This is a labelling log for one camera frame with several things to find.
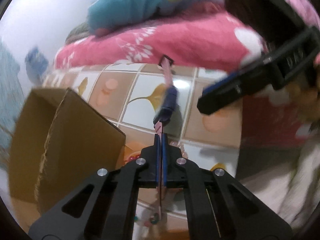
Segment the brown cardboard box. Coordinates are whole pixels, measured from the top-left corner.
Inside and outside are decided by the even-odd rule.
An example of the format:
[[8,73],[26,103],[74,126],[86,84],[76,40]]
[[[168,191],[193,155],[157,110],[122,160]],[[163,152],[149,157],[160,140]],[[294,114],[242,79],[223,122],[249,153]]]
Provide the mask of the brown cardboard box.
[[33,89],[11,141],[15,211],[42,214],[100,168],[115,170],[125,140],[72,89]]

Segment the pink floral blanket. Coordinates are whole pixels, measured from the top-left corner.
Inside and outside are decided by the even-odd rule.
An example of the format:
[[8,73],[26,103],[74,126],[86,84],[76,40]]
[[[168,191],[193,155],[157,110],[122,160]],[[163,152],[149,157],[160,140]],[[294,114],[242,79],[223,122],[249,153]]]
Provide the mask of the pink floral blanket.
[[168,55],[177,66],[232,72],[268,51],[251,27],[226,11],[182,14],[94,35],[62,47],[54,67],[69,69],[112,63],[157,64]]

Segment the tile pattern table mat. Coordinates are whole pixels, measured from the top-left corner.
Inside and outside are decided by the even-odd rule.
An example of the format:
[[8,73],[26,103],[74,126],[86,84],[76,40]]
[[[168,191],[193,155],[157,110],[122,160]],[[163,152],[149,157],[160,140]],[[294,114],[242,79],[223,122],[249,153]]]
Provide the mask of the tile pattern table mat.
[[[224,168],[235,175],[238,164],[242,105],[234,103],[212,115],[199,113],[197,100],[204,87],[225,77],[221,70],[175,66],[173,84],[177,107],[164,131],[169,143],[205,169]],[[161,68],[154,64],[110,64],[56,69],[47,75],[47,88],[72,88],[95,110],[126,135],[122,163],[138,157],[153,142],[153,119],[167,90]],[[183,192],[169,190],[163,202],[167,222],[147,229],[144,225],[156,201],[155,190],[138,196],[136,239],[167,239],[187,229]]]

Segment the blue pillow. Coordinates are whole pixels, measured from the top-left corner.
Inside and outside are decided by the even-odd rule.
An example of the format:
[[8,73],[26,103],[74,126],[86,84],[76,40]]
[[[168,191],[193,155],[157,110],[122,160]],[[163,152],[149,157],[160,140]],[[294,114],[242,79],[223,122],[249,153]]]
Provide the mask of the blue pillow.
[[104,36],[118,28],[142,23],[153,16],[170,16],[194,4],[224,0],[95,0],[87,13],[90,33]]

